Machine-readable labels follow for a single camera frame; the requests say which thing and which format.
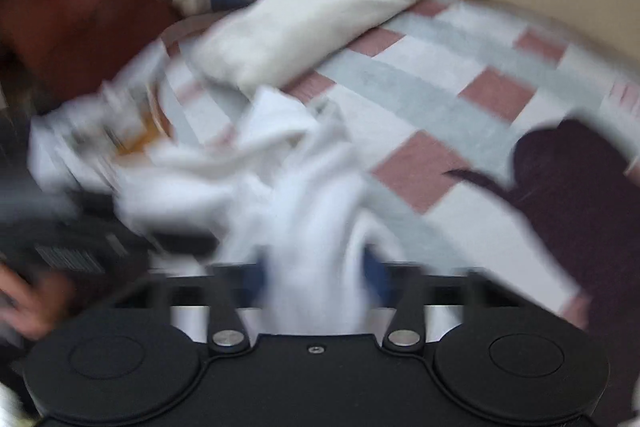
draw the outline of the black circular disc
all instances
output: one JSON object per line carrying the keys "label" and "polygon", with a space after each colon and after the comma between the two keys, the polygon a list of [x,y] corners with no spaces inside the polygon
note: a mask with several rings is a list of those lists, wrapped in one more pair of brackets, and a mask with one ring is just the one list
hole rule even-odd
{"label": "black circular disc", "polygon": [[535,309],[494,308],[449,331],[436,371],[460,400],[497,419],[555,423],[594,406],[609,378],[587,334]]}
{"label": "black circular disc", "polygon": [[196,346],[144,310],[82,315],[37,343],[25,380],[37,406],[73,423],[130,421],[173,401],[200,367]]}

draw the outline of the silver screw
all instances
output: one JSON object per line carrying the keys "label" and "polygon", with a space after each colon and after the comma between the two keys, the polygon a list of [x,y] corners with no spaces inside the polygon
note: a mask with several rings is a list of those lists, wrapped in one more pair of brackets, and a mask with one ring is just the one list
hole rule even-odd
{"label": "silver screw", "polygon": [[409,347],[420,342],[420,335],[412,330],[396,330],[389,333],[389,341],[399,347]]}
{"label": "silver screw", "polygon": [[244,341],[244,335],[236,330],[222,330],[213,334],[213,341],[220,347],[232,347]]}

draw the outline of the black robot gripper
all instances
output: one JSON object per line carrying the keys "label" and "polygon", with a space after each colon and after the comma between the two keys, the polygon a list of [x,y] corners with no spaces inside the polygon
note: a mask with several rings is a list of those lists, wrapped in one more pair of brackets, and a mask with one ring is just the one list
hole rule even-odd
{"label": "black robot gripper", "polygon": [[[583,331],[485,277],[381,265],[382,345],[373,335],[261,335],[254,266],[138,282],[31,351],[41,427],[593,426],[609,376]],[[209,307],[207,344],[170,325],[173,305]],[[425,306],[462,324],[426,343]]]}

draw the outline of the metal bolt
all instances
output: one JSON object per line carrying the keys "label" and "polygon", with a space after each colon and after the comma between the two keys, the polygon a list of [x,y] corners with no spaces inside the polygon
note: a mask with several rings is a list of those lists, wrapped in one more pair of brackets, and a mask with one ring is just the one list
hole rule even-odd
{"label": "metal bolt", "polygon": [[220,347],[237,346],[244,341],[244,334],[236,330],[222,330],[213,334],[213,341]]}
{"label": "metal bolt", "polygon": [[399,347],[409,347],[420,342],[420,335],[412,330],[396,330],[389,333],[389,341]]}

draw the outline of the person's hand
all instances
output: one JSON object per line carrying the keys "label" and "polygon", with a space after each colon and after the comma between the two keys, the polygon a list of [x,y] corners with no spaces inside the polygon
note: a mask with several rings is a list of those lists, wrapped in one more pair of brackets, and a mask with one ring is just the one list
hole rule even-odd
{"label": "person's hand", "polygon": [[25,338],[37,341],[66,317],[74,286],[67,277],[56,272],[44,273],[35,286],[30,286],[0,264],[0,291],[15,303],[15,308],[0,309],[0,321]]}

